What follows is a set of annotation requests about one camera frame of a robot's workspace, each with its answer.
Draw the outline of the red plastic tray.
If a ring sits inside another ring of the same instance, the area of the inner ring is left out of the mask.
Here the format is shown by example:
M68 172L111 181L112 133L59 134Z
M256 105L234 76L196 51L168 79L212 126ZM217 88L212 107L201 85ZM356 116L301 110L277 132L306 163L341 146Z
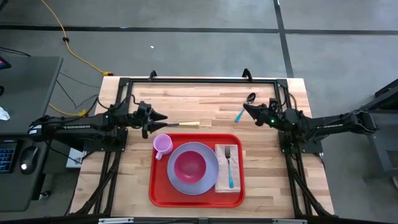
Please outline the red plastic tray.
M200 195L186 195L173 187L167 175L167 164L170 154L157 160L153 151L150 168L149 198L158 207L197 207L197 208L233 208L239 206L245 198L245 183L243 172L243 153L241 141L233 134L205 134L205 133L169 133L176 150L182 144L199 142L210 147L215 152L216 144L237 145L239 148L239 166L241 168L241 191L238 193L216 193L215 185Z

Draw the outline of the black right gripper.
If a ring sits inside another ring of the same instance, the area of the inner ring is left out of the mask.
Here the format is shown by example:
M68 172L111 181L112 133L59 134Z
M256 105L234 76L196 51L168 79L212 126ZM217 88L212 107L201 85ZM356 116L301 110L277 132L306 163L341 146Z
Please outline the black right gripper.
M284 116L277 110L273 110L272 108L266 108L264 112L264 118L262 115L260 115L261 111L264 109L262 105L254 106L249 104L243 104L243 108L251 116L257 116L256 118L254 118L256 126L263 126L265 120L265 123L272 128L284 128Z

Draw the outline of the pink ribbed mug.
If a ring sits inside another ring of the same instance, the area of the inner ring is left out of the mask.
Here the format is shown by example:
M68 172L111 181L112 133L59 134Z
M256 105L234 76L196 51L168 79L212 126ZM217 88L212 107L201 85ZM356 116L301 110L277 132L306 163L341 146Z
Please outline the pink ribbed mug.
M153 141L156 150L155 158L161 160L162 156L169 154L173 149L172 139L167 134L159 134Z

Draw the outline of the black aluminium table frame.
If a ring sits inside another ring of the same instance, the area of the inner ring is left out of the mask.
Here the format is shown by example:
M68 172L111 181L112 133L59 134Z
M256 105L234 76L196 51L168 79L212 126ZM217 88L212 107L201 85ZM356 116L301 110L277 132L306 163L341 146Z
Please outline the black aluminium table frame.
M177 121L199 121L195 128L162 128L169 133L233 134L241 141L245 198L233 208L158 207L149 198L153 135L143 139L130 129L114 190L111 215L114 217L208 217L208 218L292 218L294 209L286 157L280 150L276 129L256 126L244 113L234 117L250 93L256 104L269 98L292 94L292 105L311 115L304 80L301 78L203 78L155 77L152 82L134 81L132 92L138 100Z

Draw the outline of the cream handled knife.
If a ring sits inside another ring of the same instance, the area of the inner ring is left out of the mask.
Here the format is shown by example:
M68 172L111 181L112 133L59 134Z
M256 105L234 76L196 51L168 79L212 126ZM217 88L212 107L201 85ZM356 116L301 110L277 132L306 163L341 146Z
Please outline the cream handled knife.
M177 126L199 126L199 121L192 121L192 122L182 122L182 123L168 123L167 126L170 127L177 127Z

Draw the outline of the silver metal bracket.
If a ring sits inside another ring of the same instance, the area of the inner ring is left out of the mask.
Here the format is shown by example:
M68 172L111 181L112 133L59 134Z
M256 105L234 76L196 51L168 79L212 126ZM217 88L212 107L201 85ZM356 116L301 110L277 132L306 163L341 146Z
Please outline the silver metal bracket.
M308 224L306 220L275 218L272 224Z
M133 224L133 217L100 218L98 224Z

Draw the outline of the black computer mouse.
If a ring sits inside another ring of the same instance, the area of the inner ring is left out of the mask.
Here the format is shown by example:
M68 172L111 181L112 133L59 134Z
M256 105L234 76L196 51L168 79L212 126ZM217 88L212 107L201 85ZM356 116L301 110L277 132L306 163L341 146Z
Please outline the black computer mouse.
M40 149L37 146L25 148L19 159L19 168L22 174L32 174L36 167L40 155Z

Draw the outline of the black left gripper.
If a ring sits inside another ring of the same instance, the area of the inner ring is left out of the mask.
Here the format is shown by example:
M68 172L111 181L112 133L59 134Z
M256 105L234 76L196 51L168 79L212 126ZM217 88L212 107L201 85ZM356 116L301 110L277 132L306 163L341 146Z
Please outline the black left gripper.
M151 120L160 121L167 119L168 116L152 110L152 105L145 103L144 101L141 101L138 104L137 110L134 112L134 117L139 121L142 129L142 137L144 139L148 138L148 129L150 133L153 133L158 129L168 126L167 123L150 123Z

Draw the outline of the backlit black keyboard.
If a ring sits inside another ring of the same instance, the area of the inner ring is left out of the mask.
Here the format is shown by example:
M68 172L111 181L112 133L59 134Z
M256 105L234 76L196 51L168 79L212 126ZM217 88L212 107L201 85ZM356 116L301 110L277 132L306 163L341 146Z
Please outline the backlit black keyboard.
M16 141L0 142L0 174L12 172L16 149Z

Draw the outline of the black metal stand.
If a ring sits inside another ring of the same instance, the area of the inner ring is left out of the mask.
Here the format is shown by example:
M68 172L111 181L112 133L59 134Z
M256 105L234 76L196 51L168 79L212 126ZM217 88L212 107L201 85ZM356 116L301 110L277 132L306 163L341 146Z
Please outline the black metal stand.
M379 171L364 176L364 181L398 177L398 166L394 167L389 157L390 152L398 153L398 79L375 92L374 99L361 109L373 116L378 127L368 140L381 166Z

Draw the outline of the lavender round plate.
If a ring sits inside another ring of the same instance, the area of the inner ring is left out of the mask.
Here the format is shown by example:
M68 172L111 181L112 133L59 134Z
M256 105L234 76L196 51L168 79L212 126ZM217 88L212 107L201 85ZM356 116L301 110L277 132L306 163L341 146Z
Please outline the lavender round plate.
M181 156L184 152L193 151L199 153L204 157L206 162L206 171L204 177L194 184L187 184L178 179L174 171L177 157ZM167 164L167 175L169 181L175 189L186 195L200 195L209 191L216 183L219 174L219 162L215 152L208 146L199 142L188 142L182 144L169 157Z

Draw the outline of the beige napkin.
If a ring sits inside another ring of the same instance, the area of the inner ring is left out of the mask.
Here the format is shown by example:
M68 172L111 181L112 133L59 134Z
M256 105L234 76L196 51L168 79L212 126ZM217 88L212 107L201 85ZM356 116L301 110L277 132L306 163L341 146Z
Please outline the beige napkin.
M224 148L225 146L229 146L231 150L230 164L231 171L233 175L234 188L231 189L229 187L229 175L228 175L228 161L225 158ZM215 145L215 154L219 163L219 174L218 180L215 184L215 192L216 193L238 193L241 191L241 178L240 171L241 168L239 166L240 158L239 158L239 148L237 145L223 145L216 144Z

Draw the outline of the teal handled metal fork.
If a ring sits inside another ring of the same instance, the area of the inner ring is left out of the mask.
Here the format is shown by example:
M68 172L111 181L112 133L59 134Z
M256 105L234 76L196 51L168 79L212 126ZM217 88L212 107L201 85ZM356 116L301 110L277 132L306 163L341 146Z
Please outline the teal handled metal fork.
M225 158L228 161L229 187L231 189L233 189L234 188L234 182L233 182L233 175L232 175L231 164L230 164L231 150L230 150L229 146L225 146L224 154L225 154Z

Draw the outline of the pink bowl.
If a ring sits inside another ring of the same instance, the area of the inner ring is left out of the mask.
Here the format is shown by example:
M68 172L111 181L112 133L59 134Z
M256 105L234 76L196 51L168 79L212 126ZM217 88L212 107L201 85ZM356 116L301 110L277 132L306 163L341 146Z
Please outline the pink bowl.
M202 180L205 175L206 161L198 152L183 152L175 161L174 172L181 182L195 184Z

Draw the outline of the black desk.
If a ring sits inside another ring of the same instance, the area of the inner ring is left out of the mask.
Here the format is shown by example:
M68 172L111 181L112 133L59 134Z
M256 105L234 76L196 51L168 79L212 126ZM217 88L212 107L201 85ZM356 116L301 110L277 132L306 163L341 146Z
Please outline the black desk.
M31 174L23 174L19 160L25 148L33 142L28 138L31 122L44 116L53 93L60 68L61 57L8 57L11 68L0 70L0 107L10 119L0 120L0 156L5 149L15 149L9 172L0 169L0 212L27 210L41 191L48 147L37 143L39 148L37 167Z

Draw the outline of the white small box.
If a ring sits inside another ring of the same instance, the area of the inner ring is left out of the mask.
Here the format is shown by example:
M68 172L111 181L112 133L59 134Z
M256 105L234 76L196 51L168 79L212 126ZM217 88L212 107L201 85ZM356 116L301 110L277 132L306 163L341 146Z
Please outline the white small box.
M85 151L79 151L74 148L70 148L68 160L65 167L68 169L80 169L81 163L85 155Z

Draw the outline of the teal handled metal spoon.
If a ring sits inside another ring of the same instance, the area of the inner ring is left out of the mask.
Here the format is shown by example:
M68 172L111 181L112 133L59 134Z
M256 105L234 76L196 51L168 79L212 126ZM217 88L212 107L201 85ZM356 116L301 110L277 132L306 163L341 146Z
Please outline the teal handled metal spoon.
M251 103L254 102L255 99L256 99L256 94L255 94L255 93L250 93L250 94L247 96L245 103L246 103L246 104L251 104ZM235 119L234 119L234 122L235 122L235 123L238 123L238 122L239 122L239 120L241 119L241 117L242 117L244 111L245 111L245 109L242 108L242 110L239 112L239 114L238 114L238 115L235 117Z

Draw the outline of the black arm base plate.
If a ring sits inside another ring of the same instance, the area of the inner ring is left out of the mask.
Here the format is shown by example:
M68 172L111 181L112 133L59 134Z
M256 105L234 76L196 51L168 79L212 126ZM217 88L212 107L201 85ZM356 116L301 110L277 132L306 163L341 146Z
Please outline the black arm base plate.
M282 153L311 153L319 154L323 152L322 144L315 141L304 141L290 132L278 132L279 145Z
M83 150L87 152L123 152L127 143L127 128L114 128L95 138L84 140Z

